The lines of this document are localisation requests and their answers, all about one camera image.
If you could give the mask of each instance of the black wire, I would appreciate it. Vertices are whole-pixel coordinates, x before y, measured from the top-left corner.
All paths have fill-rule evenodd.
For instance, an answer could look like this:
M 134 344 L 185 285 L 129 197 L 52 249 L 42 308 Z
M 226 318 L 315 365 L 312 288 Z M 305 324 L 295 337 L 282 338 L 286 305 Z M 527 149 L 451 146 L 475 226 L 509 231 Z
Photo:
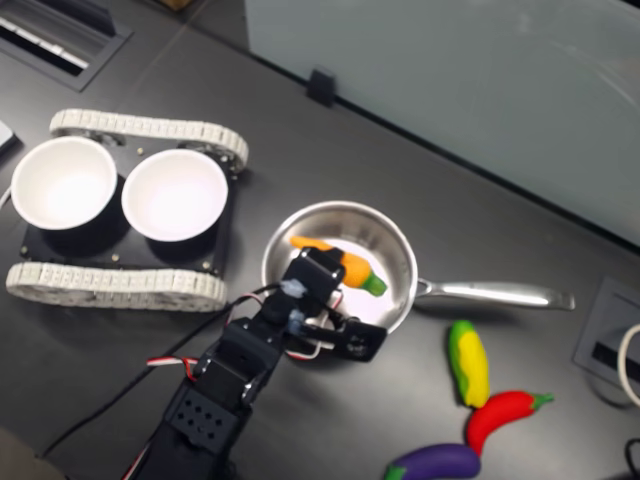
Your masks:
M 632 438 L 626 443 L 624 446 L 624 458 L 627 461 L 627 465 L 629 466 L 629 470 L 631 471 L 633 478 L 640 479 L 640 472 L 638 472 L 638 469 L 633 463 L 633 458 L 631 457 L 631 447 L 633 447 L 635 443 L 640 443 L 640 438 Z
M 254 290 L 251 293 L 253 293 L 254 295 L 258 295 L 258 294 L 263 293 L 263 292 L 265 292 L 267 290 L 273 290 L 276 287 L 277 287 L 277 284 L 267 285 L 266 287 L 261 287 L 261 288 L 259 288 L 257 290 Z M 215 315 L 213 315 L 207 321 L 203 322 L 198 328 L 194 329 L 192 332 L 187 334 L 179 342 L 177 342 L 175 345 L 170 347 L 165 353 L 163 353 L 162 355 L 159 355 L 159 356 L 161 356 L 161 357 L 170 357 L 170 356 L 172 356 L 175 352 L 180 350 L 189 340 L 191 340 L 193 337 L 195 337 L 200 332 L 202 332 L 205 328 L 207 328 L 209 325 L 211 325 L 214 321 L 216 321 L 218 318 L 223 316 L 225 313 L 228 313 L 236 305 L 239 305 L 239 304 L 245 302 L 249 298 L 251 298 L 251 297 L 240 297 L 240 298 L 234 300 L 232 303 L 228 303 L 222 310 L 219 310 L 218 312 L 216 312 Z M 45 448 L 45 450 L 42 453 L 41 457 L 44 458 L 47 455 L 49 455 L 58 445 L 60 445 L 62 442 L 64 442 L 67 438 L 69 438 L 71 435 L 73 435 L 75 432 L 80 430 L 82 427 L 84 427 L 88 423 L 91 423 L 96 418 L 98 418 L 100 415 L 102 415 L 104 412 L 106 412 L 111 407 L 113 407 L 116 403 L 118 403 L 118 401 L 120 401 L 120 399 L 122 397 L 124 397 L 127 393 L 129 393 L 136 385 L 138 385 L 142 380 L 144 380 L 147 377 L 147 375 L 149 375 L 154 370 L 155 370 L 154 367 L 146 367 L 144 370 L 142 370 L 138 375 L 136 375 L 136 377 L 133 380 L 131 380 L 122 390 L 120 390 L 120 392 L 118 392 L 115 397 L 113 397 L 107 403 L 102 405 L 95 412 L 91 413 L 90 415 L 86 416 L 85 418 L 83 418 L 79 422 L 77 422 L 74 425 L 72 425 L 71 427 L 69 427 L 67 430 L 65 430 L 65 432 L 62 435 L 60 435 L 53 442 L 51 442 L 51 444 L 49 444 L 49 446 L 47 448 Z

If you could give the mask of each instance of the red chili pepper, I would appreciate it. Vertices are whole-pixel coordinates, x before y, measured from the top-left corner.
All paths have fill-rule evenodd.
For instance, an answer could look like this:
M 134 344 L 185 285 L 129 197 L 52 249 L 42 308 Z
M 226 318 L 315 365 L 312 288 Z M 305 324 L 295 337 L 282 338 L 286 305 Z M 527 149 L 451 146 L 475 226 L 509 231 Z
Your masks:
M 476 410 L 467 425 L 467 444 L 480 456 L 484 442 L 501 426 L 528 417 L 553 395 L 537 395 L 527 392 L 503 392 L 492 396 L 484 407 Z

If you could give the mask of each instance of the stainless steel pan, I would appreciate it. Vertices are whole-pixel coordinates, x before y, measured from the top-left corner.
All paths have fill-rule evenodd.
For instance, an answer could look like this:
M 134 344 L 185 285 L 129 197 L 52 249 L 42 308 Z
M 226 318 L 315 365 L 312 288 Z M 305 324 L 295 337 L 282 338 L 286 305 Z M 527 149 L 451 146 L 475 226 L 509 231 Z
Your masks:
M 262 283 L 278 281 L 298 254 L 289 239 L 294 235 L 319 238 L 344 251 L 360 255 L 388 285 L 375 298 L 362 290 L 344 287 L 342 313 L 363 322 L 395 330 L 414 302 L 446 296 L 520 307 L 573 310 L 569 293 L 518 283 L 435 283 L 418 278 L 411 245 L 400 229 L 382 213 L 353 202 L 311 205 L 289 217 L 269 241 L 262 260 Z

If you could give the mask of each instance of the black table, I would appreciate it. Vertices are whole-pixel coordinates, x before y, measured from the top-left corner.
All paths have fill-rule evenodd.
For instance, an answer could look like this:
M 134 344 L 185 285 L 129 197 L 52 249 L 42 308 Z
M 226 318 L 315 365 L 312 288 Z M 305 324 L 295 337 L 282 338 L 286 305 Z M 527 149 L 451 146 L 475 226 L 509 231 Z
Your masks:
M 504 428 L 483 456 L 487 479 L 604 479 L 625 470 L 622 446 L 638 433 L 633 409 L 615 409 L 571 358 L 605 275 L 640 288 L 640 259 L 302 88 L 141 0 L 113 2 L 134 36 L 81 94 L 0 55 L 0 115 L 24 141 L 0 167 L 8 186 L 20 157 L 48 138 L 59 109 L 96 108 L 205 120 L 240 132 L 251 148 L 226 280 L 231 297 L 259 286 L 264 247 L 297 209 L 328 199 L 378 208 L 411 241 L 421 275 L 511 280 L 569 289 L 573 313 L 434 304 L 414 310 L 371 364 L 283 360 L 232 458 L 244 480 L 379 478 L 416 447 L 462 441 L 469 412 L 456 405 L 444 351 L 452 319 L 475 320 L 492 390 L 554 392 L 555 403 Z M 133 141 L 133 151 L 160 148 Z M 330 178 L 325 172 L 337 172 Z M 0 213 L 0 272 L 19 260 L 26 225 Z M 55 308 L 0 291 L 0 424 L 36 452 L 109 399 L 202 315 Z M 220 325 L 185 348 L 199 355 Z M 157 425 L 182 372 L 161 369 L 50 457 L 78 480 L 119 478 Z

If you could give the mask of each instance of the pan rim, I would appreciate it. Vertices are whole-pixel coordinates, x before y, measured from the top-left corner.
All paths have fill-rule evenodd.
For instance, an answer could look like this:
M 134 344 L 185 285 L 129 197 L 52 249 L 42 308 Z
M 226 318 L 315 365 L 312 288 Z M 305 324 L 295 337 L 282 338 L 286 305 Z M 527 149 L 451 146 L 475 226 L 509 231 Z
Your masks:
M 409 314 L 409 311 L 413 306 L 413 301 L 415 299 L 417 288 L 418 288 L 418 263 L 416 261 L 416 257 L 413 252 L 413 249 L 411 248 L 411 244 L 409 243 L 409 240 L 407 240 L 407 237 L 404 235 L 404 233 L 402 233 L 402 230 L 400 230 L 400 228 L 395 224 L 395 222 L 393 222 L 393 220 L 391 220 L 385 214 L 383 214 L 379 210 L 369 207 L 368 205 L 364 205 L 358 202 L 346 201 L 346 200 L 331 200 L 331 201 L 314 203 L 290 215 L 284 222 L 280 224 L 280 226 L 276 229 L 274 234 L 269 239 L 269 242 L 267 243 L 264 254 L 262 256 L 262 266 L 261 266 L 262 284 L 267 285 L 267 281 L 268 281 L 267 267 L 268 267 L 269 257 L 271 256 L 271 252 L 275 248 L 282 234 L 287 230 L 289 230 L 289 228 L 291 228 L 291 226 L 294 225 L 296 222 L 298 222 L 301 218 L 304 218 L 307 215 L 314 213 L 315 211 L 325 210 L 330 208 L 349 208 L 349 209 L 358 210 L 371 216 L 377 221 L 380 221 L 387 229 L 389 229 L 393 233 L 393 235 L 396 237 L 396 239 L 400 243 L 402 250 L 405 252 L 407 256 L 408 263 L 409 263 L 409 271 L 411 276 L 411 278 L 409 279 L 410 287 L 404 296 L 405 303 L 398 314 L 398 318 L 393 322 L 393 324 L 390 327 L 387 328 L 387 332 L 392 333 L 406 319 L 407 315 Z

